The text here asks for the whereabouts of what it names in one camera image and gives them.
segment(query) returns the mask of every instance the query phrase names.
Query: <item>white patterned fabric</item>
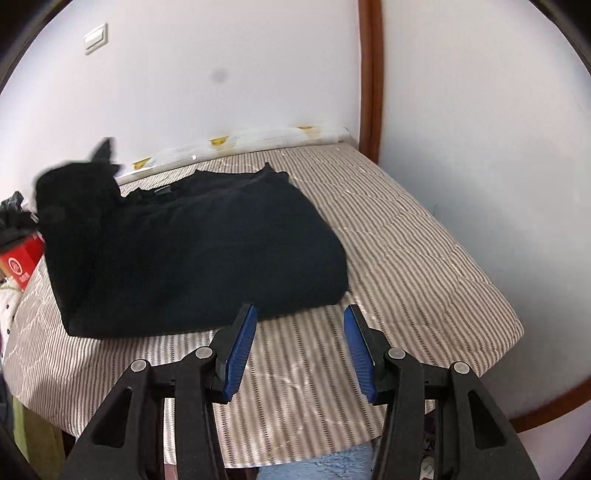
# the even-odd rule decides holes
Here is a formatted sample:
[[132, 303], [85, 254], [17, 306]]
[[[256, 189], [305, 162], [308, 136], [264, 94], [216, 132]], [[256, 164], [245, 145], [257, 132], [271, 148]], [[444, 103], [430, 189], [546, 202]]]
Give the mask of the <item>white patterned fabric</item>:
[[[350, 292], [337, 305], [259, 323], [240, 391], [230, 404], [215, 406], [227, 467], [321, 456], [381, 434], [384, 411], [360, 393], [344, 339], [343, 311], [350, 303], [360, 305], [369, 325], [393, 346], [419, 361], [447, 367], [462, 360], [478, 375], [521, 337], [514, 311], [463, 248], [346, 144], [219, 158], [135, 181], [122, 191], [166, 185], [196, 168], [238, 173], [257, 171], [265, 162], [289, 172], [338, 235], [348, 256]], [[28, 408], [79, 436], [134, 359], [177, 361], [212, 337], [68, 337], [42, 260], [15, 318], [5, 376]], [[176, 462], [173, 418], [168, 401], [167, 463]]]

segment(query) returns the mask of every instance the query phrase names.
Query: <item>bed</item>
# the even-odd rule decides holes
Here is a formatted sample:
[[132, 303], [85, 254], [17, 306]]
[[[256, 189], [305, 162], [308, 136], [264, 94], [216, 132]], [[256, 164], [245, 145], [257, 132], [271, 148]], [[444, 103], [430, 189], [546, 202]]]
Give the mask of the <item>bed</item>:
[[[343, 335], [343, 311], [351, 303], [392, 345], [421, 362], [447, 367], [462, 360], [478, 375], [521, 337], [511, 306], [464, 249], [347, 143], [216, 158], [132, 181], [122, 191], [165, 185], [196, 168], [239, 173], [265, 162], [289, 172], [334, 229], [347, 253], [350, 289], [337, 305], [258, 325], [239, 393], [215, 406], [228, 468], [312, 458], [381, 434], [384, 410], [359, 391]], [[14, 320], [5, 376], [24, 405], [79, 436], [134, 359], [176, 361], [212, 337], [68, 337], [42, 260]], [[165, 462], [176, 463], [172, 401], [165, 406], [164, 450]]]

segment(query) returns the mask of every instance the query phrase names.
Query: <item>brown wooden trim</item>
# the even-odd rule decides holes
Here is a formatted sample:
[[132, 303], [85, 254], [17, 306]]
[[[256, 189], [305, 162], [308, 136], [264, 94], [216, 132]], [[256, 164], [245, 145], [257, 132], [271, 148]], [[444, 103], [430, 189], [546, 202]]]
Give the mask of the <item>brown wooden trim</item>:
[[384, 107], [384, 24], [381, 0], [359, 0], [361, 115], [359, 151], [378, 163]]
[[591, 400], [591, 378], [550, 403], [511, 420], [511, 424], [517, 433], [531, 430], [566, 415], [589, 400]]

